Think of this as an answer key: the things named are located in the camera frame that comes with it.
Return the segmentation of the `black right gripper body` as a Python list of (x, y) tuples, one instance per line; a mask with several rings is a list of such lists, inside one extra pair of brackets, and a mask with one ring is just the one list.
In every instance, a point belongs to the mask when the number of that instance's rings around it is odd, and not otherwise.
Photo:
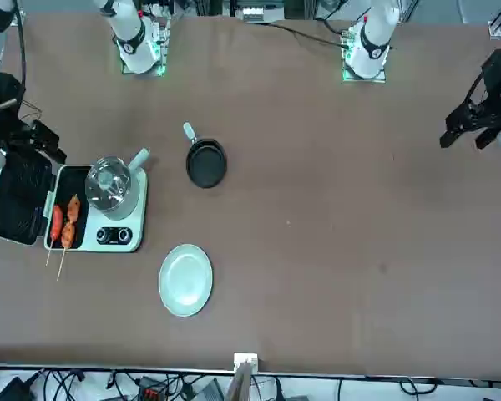
[(0, 149), (5, 153), (18, 149), (40, 150), (35, 122), (21, 122), (19, 125), (6, 129), (3, 138), (0, 140)]

